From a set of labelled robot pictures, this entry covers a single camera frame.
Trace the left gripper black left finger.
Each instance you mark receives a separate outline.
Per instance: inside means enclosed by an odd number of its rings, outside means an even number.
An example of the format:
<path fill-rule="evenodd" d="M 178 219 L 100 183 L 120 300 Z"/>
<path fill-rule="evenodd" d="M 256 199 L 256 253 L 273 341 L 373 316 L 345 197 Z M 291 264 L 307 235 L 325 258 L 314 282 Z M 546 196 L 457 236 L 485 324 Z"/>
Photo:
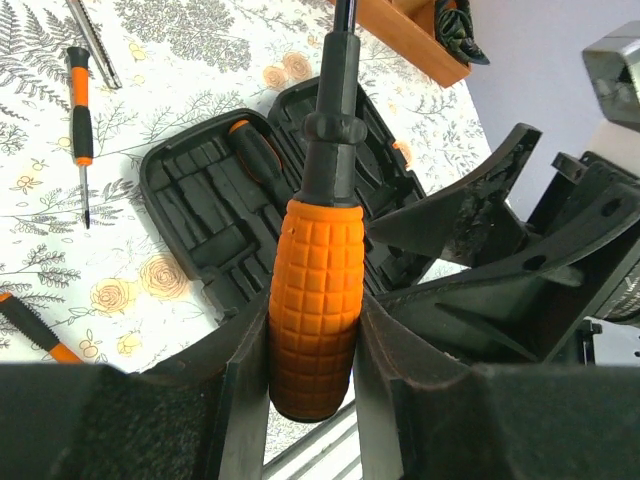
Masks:
<path fill-rule="evenodd" d="M 249 304 L 242 315 L 247 329 L 227 363 L 217 423 L 219 479 L 262 477 L 269 415 L 267 310 L 266 294 Z"/>

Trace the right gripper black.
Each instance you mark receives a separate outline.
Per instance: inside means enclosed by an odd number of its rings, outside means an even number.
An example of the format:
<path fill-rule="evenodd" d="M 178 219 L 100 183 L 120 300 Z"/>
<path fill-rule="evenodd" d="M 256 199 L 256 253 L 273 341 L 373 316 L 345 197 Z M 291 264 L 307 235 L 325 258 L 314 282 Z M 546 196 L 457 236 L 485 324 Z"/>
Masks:
<path fill-rule="evenodd" d="M 378 297 L 429 343 L 474 360 L 544 362 L 588 317 L 638 321 L 638 175 L 593 152 L 560 153 L 524 223 L 506 199 L 541 136 L 516 124 L 462 179 L 367 226 L 373 241 L 484 265 Z"/>

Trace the black plastic tool case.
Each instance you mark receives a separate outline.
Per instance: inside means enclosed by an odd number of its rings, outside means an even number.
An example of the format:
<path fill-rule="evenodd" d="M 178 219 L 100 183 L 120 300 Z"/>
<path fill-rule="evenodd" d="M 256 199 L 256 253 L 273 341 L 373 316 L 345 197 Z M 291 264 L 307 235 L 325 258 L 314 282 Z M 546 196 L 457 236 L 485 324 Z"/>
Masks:
<path fill-rule="evenodd" d="M 147 211 L 171 253 L 221 326 L 270 280 L 286 201 L 299 189 L 307 141 L 302 125 L 314 111 L 318 77 L 281 92 L 268 116 L 236 109 L 200 122 L 151 149 L 140 167 Z M 368 135 L 357 147 L 355 194 L 365 223 L 425 198 L 395 137 L 358 85 L 356 116 Z M 270 143 L 286 181 L 280 198 L 246 172 L 228 131 L 247 120 Z M 372 295 L 419 283 L 435 259 L 365 238 L 365 290 Z"/>

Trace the black orange screwdriver large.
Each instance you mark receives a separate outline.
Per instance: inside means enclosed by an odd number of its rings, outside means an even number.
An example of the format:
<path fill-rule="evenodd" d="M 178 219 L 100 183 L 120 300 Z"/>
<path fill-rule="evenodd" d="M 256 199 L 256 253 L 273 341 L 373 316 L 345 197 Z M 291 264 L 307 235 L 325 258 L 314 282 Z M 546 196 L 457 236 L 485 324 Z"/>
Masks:
<path fill-rule="evenodd" d="M 266 138 L 249 121 L 240 120 L 230 127 L 228 141 L 247 174 L 285 210 L 293 193 L 282 162 Z"/>

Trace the small black orange screwdriver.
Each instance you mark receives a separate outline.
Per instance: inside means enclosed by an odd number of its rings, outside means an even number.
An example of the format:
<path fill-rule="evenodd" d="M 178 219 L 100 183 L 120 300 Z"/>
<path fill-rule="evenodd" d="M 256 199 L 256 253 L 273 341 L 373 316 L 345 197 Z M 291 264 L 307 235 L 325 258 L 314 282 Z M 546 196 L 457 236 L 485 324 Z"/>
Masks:
<path fill-rule="evenodd" d="M 1 294 L 1 317 L 20 331 L 56 362 L 81 364 L 82 360 L 45 324 L 40 315 L 11 293 Z"/>

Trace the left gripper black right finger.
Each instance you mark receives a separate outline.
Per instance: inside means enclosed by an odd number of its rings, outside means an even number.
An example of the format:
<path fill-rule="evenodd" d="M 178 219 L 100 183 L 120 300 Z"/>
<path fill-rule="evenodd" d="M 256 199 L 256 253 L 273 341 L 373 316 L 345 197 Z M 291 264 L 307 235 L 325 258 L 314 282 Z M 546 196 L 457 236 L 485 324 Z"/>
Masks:
<path fill-rule="evenodd" d="M 371 295 L 360 315 L 354 381 L 365 479 L 413 479 L 419 465 L 419 394 L 468 367 L 394 319 Z"/>

